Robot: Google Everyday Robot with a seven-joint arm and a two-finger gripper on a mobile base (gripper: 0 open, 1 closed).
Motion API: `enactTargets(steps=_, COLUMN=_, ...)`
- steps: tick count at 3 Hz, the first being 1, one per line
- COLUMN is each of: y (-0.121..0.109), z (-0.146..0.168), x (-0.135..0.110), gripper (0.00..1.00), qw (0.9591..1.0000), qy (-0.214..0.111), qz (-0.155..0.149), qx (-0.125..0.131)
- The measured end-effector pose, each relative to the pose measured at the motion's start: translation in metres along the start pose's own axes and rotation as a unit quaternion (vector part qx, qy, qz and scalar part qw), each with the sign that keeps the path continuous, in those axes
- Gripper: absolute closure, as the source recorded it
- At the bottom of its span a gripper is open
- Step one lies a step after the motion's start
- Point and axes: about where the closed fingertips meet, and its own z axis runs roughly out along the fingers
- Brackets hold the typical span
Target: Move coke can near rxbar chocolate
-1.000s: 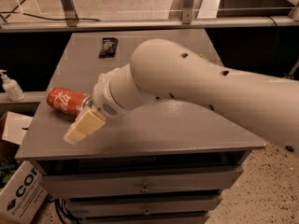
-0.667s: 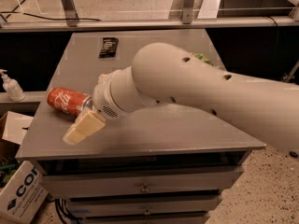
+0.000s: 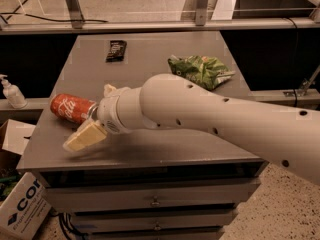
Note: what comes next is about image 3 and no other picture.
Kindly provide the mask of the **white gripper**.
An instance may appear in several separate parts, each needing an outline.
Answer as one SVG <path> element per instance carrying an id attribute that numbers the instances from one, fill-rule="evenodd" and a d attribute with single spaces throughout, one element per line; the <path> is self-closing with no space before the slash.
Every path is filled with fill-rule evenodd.
<path id="1" fill-rule="evenodd" d="M 76 152 L 104 140 L 107 131 L 112 134 L 128 134 L 133 130 L 145 129 L 146 123 L 140 107 L 140 91 L 140 88 L 117 89 L 111 84 L 106 84 L 104 97 L 97 109 L 98 120 L 84 121 L 64 142 L 63 148 Z"/>

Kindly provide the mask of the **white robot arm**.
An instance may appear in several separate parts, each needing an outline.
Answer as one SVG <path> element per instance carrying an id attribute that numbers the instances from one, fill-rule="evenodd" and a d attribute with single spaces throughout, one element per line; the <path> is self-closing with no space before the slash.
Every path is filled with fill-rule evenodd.
<path id="1" fill-rule="evenodd" d="M 176 75 L 160 74 L 139 88 L 104 88 L 97 118 L 63 144 L 74 152 L 109 133 L 191 129 L 211 133 L 289 172 L 320 184 L 320 112 L 224 97 Z"/>

